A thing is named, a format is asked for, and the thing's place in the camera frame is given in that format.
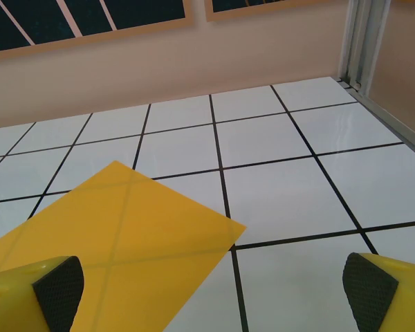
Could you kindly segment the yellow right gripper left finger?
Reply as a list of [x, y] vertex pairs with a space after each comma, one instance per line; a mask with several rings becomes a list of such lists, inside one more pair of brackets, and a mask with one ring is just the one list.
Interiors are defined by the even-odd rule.
[[70, 332], [84, 291], [76, 256], [0, 272], [0, 332]]

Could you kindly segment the aluminium side rail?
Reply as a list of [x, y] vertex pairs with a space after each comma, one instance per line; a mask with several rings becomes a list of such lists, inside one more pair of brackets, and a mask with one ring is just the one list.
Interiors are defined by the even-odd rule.
[[378, 106], [369, 98], [362, 96], [352, 86], [342, 80], [340, 77], [333, 77], [348, 94], [354, 97], [362, 106], [372, 113], [379, 121], [381, 121], [394, 135], [400, 138], [413, 152], [415, 152], [415, 131], [409, 126], [393, 116], [387, 110]]

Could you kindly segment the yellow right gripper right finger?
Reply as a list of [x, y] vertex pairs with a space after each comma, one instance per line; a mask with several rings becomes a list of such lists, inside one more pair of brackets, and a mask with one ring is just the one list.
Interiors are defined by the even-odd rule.
[[415, 332], [415, 264], [352, 252], [342, 283], [359, 332]]

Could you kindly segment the yellow cloth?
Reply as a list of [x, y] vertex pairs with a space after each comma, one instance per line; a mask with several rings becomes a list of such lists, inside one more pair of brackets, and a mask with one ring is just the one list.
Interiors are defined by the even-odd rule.
[[163, 332], [245, 229], [113, 162], [0, 238], [0, 272], [74, 255], [71, 332]]

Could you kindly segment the aluminium corner post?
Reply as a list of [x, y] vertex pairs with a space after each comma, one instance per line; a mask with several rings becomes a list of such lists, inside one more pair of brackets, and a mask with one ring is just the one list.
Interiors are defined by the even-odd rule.
[[349, 0], [338, 77], [368, 95], [391, 0]]

